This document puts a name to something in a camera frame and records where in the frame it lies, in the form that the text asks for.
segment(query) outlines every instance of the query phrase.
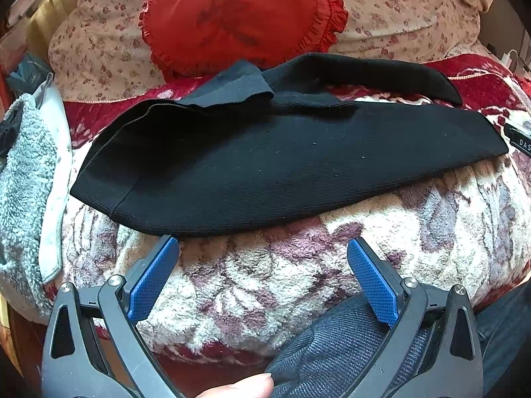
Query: person's hand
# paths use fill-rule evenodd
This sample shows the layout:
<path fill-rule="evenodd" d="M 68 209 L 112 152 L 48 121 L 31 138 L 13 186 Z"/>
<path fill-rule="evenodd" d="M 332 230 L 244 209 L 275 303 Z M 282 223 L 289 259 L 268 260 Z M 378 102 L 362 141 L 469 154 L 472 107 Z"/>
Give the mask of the person's hand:
<path fill-rule="evenodd" d="M 215 387 L 203 392 L 197 398 L 269 398 L 273 392 L 271 374 L 259 374 L 245 378 L 238 383 Z"/>

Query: white cloth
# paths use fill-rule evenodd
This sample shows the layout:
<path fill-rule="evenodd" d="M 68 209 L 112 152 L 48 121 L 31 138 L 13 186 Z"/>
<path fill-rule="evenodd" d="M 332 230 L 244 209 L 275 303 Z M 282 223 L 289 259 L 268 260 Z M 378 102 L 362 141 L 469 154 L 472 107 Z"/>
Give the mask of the white cloth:
<path fill-rule="evenodd" d="M 61 226 L 68 199 L 68 182 L 72 167 L 72 145 L 63 100 L 49 76 L 34 93 L 41 117 L 57 146 L 57 162 L 46 211 L 42 219 L 39 245 L 39 269 L 43 284 L 52 281 L 63 267 L 61 259 Z"/>

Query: blue gripper pad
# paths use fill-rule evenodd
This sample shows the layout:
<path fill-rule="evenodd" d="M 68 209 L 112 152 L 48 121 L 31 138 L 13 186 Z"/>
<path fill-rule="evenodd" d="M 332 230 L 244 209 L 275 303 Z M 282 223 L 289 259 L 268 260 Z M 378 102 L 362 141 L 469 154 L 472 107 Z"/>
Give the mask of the blue gripper pad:
<path fill-rule="evenodd" d="M 347 260 L 378 320 L 392 327 L 398 320 L 396 295 L 354 239 L 348 244 Z"/>
<path fill-rule="evenodd" d="M 170 237 L 131 291 L 127 317 L 131 323 L 146 320 L 169 275 L 179 260 L 179 241 Z"/>

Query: fingernail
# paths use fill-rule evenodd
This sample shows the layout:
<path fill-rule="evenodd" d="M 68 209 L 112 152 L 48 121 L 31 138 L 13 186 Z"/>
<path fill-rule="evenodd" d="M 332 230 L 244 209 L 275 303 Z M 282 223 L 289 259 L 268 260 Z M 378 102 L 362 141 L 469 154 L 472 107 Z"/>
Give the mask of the fingernail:
<path fill-rule="evenodd" d="M 236 389 L 250 389 L 263 387 L 264 383 L 271 378 L 270 372 L 265 372 L 263 374 L 258 374 L 256 376 L 248 377 L 243 380 L 240 380 L 238 383 L 232 385 Z"/>

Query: light blue towel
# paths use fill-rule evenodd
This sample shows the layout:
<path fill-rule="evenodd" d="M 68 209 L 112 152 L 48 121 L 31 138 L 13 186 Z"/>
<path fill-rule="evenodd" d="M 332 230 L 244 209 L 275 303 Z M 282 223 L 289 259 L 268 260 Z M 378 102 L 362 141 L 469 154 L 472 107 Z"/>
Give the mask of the light blue towel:
<path fill-rule="evenodd" d="M 46 323 L 51 305 L 38 257 L 57 147 L 34 97 L 21 95 L 7 113 L 20 106 L 19 136 L 0 159 L 0 293 L 28 320 Z"/>

